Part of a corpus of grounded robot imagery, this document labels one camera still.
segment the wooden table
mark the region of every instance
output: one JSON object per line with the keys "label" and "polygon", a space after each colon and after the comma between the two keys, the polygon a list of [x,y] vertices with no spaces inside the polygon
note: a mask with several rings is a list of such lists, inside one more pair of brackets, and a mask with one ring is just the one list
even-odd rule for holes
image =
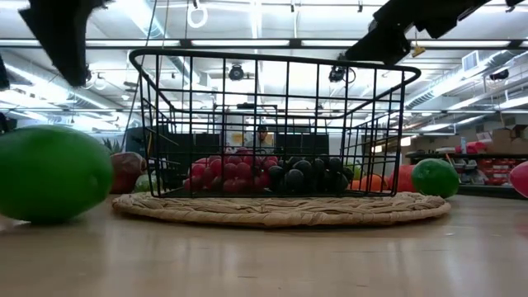
{"label": "wooden table", "polygon": [[0,223],[0,296],[526,296],[528,200],[450,199],[387,228],[227,229],[122,218]]}

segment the ceiling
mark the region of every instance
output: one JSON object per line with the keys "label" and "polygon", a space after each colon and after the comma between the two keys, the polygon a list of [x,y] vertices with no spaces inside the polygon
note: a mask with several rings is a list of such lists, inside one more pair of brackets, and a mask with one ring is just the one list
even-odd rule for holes
{"label": "ceiling", "polygon": [[[102,44],[106,42],[107,45],[110,45],[112,41],[123,39],[142,40],[142,42],[145,42],[148,35],[152,40],[162,39],[163,36],[170,40],[352,40],[360,39],[367,33],[368,25],[372,21],[372,13],[385,2],[385,0],[363,0],[362,12],[358,12],[357,2],[343,0],[294,0],[293,2],[290,0],[202,0],[199,1],[199,11],[193,12],[195,9],[192,1],[116,0],[110,3],[107,9],[99,9],[92,14],[87,26],[87,39],[100,40]],[[291,11],[291,3],[295,5],[295,12]],[[6,40],[16,41],[16,39],[23,39],[28,41],[34,39],[31,31],[17,12],[17,9],[27,5],[26,1],[0,0],[0,21],[2,21],[0,45],[2,41],[6,42]],[[199,23],[204,16],[203,10],[207,11],[206,20],[203,21],[203,26],[196,27],[196,23]],[[491,1],[488,5],[480,8],[473,15],[462,21],[454,30],[443,36],[442,39],[525,40],[528,37],[528,5],[519,5],[512,12],[506,13],[505,11],[506,8],[502,1]],[[152,13],[154,14],[154,25],[158,24],[158,30],[151,30],[149,34],[149,23]],[[192,21],[187,20],[188,15],[191,15]],[[409,56],[400,63],[403,66],[416,67],[422,71],[422,76],[406,87],[403,94],[406,102],[409,98],[414,98],[425,92],[436,79],[455,68],[461,67],[462,58],[472,52],[469,49],[438,50],[434,46],[428,49],[427,39],[429,39],[429,36],[425,31],[416,32],[415,30],[410,30],[408,38],[410,40],[420,40],[418,45],[424,46],[426,52],[416,58]],[[270,49],[262,47],[256,49],[229,49],[228,47],[223,47],[205,50],[216,53],[257,53],[335,60],[343,51],[343,47],[338,46],[335,49]],[[484,56],[485,54],[493,54],[498,51],[500,51],[499,48],[493,51],[481,51],[480,55]],[[519,50],[514,54],[517,56],[523,52],[524,50]],[[94,105],[93,102],[105,102],[102,104],[103,106],[115,109],[131,107],[132,98],[130,97],[134,93],[128,92],[130,91],[130,85],[126,86],[124,82],[137,82],[138,73],[128,62],[128,53],[129,51],[125,48],[105,49],[103,46],[100,49],[88,49],[87,62],[93,78],[87,83],[85,89],[73,90],[64,84],[64,80],[61,77],[55,76],[56,70],[42,49],[36,47],[11,49],[6,46],[2,47],[2,55],[6,64],[18,65],[18,68],[23,68],[24,73],[41,77],[45,83],[57,84],[59,88],[66,90],[67,94],[69,92],[70,96],[79,94],[69,99],[64,97],[50,98],[50,95],[39,94],[42,91],[41,83],[40,88],[23,87],[21,90],[26,95],[36,94],[37,97],[42,97],[40,104],[43,108],[72,106],[79,110],[82,108],[93,109],[93,111],[89,111],[91,114],[81,114],[79,116],[111,123],[110,125],[99,125],[100,127],[109,128],[109,130],[123,130],[126,125],[125,118],[127,115],[121,113],[120,110],[112,112],[98,111],[97,109],[104,107],[101,107],[101,104],[99,106],[97,104]],[[509,64],[493,69],[494,72],[508,68],[510,71],[508,79],[486,80],[484,78],[491,73],[483,72],[465,78],[463,82],[457,82],[456,85],[452,83],[452,87],[445,89],[445,92],[436,94],[434,100],[413,107],[414,111],[410,112],[414,113],[406,118],[407,123],[409,125],[416,124],[413,126],[414,129],[427,125],[431,122],[431,119],[436,120],[440,116],[423,115],[416,110],[446,110],[463,100],[523,79],[526,76],[525,71],[528,70],[525,57],[521,56],[519,59],[508,61]],[[320,97],[336,97],[335,100],[324,99],[324,109],[344,109],[345,106],[350,108],[342,99],[339,99],[345,96],[344,83],[328,81],[330,65],[322,65],[318,76],[317,66],[314,64],[291,64],[290,79],[287,79],[285,62],[264,61],[257,64],[259,81],[255,82],[255,61],[243,59],[226,60],[225,65],[228,69],[233,64],[241,64],[243,71],[249,73],[250,79],[244,79],[241,82],[227,80],[225,83],[225,91],[227,92],[252,93],[257,87],[259,93],[263,94],[257,99],[260,101],[259,103],[276,104],[284,108],[286,81],[289,81],[287,83],[288,93],[298,96],[291,98],[288,105],[290,109],[312,110],[316,101],[311,96],[315,97],[316,94]],[[189,59],[186,60],[185,65],[189,65]],[[156,62],[154,57],[146,58],[143,62],[143,67],[147,73],[155,77]],[[184,79],[182,68],[178,67],[177,63],[174,63],[168,57],[163,57],[161,67],[158,70],[161,73],[160,87],[179,89],[186,86],[188,88],[189,81]],[[196,58],[193,60],[192,70],[196,74],[196,77],[193,77],[193,82],[195,83],[193,84],[193,89],[222,91],[222,78],[226,73],[222,59]],[[380,94],[383,90],[398,84],[401,78],[396,72],[379,71],[376,73],[377,88],[374,90],[374,72],[359,68],[355,68],[355,70],[356,80],[348,90],[347,95],[349,97],[372,98],[374,91]],[[511,91],[514,94],[517,92],[522,93],[523,86],[524,83],[516,85],[516,89]],[[396,91],[395,94],[397,94],[399,100],[400,91]],[[12,100],[2,103],[2,98],[6,97],[6,95],[0,97],[0,109],[13,108],[15,106],[20,109],[20,112],[11,113],[11,116],[19,119],[24,119],[28,116],[24,108],[35,107],[39,103],[37,102],[33,106],[17,105]],[[464,108],[466,110],[493,108],[493,104],[506,100],[503,97],[503,92],[500,92],[493,95],[494,99],[491,97],[484,98]],[[182,96],[180,92],[167,92],[167,98],[175,106],[182,106],[183,104],[184,108],[189,108],[188,95]],[[193,109],[211,107],[213,100],[219,103],[220,98],[221,96],[211,96],[210,94],[195,94],[193,96]],[[228,101],[232,103],[251,100],[254,100],[254,97],[228,96]],[[376,106],[376,108],[387,109],[388,107],[385,104]],[[36,112],[36,114],[42,115],[44,118],[71,114],[71,111],[63,113],[51,111],[29,112]],[[119,121],[110,120],[118,116],[120,117]],[[367,116],[367,113],[357,115],[353,120],[365,120]]]}

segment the round woven mat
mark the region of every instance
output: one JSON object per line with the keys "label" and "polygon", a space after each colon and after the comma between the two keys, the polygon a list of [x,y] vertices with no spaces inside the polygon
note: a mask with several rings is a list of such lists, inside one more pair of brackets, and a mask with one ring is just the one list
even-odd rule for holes
{"label": "round woven mat", "polygon": [[154,198],[150,193],[112,201],[119,212],[178,223],[261,228],[314,225],[377,225],[437,217],[451,206],[437,196],[398,193],[383,198]]}

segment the person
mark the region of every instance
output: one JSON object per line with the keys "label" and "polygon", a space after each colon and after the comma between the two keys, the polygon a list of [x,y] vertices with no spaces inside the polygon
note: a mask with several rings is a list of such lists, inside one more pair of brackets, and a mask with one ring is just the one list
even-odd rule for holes
{"label": "person", "polygon": [[244,147],[248,149],[253,149],[253,142],[255,142],[255,152],[256,153],[273,153],[273,147],[271,144],[266,142],[267,137],[267,127],[264,125],[259,125],[257,127],[257,137],[253,137],[244,143]]}

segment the wire basket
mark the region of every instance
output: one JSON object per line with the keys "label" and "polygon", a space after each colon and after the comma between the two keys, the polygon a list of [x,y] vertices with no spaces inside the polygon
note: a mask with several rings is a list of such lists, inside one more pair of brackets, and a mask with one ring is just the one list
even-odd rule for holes
{"label": "wire basket", "polygon": [[173,49],[130,62],[153,196],[395,195],[418,69]]}

